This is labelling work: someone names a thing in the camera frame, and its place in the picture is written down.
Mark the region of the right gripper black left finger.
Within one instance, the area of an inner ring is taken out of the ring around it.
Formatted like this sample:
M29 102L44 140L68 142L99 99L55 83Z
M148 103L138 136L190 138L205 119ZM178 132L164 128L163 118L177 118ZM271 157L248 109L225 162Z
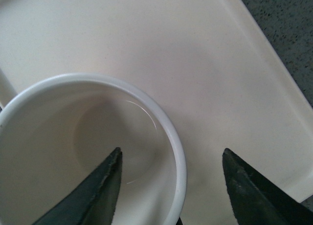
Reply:
M35 225L111 225L122 178L122 151L115 148L69 195Z

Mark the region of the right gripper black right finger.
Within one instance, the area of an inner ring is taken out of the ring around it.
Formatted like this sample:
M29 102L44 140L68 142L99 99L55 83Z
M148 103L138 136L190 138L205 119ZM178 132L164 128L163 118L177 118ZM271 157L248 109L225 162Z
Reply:
M313 213L232 150L223 152L223 170L234 216L240 225L311 225Z

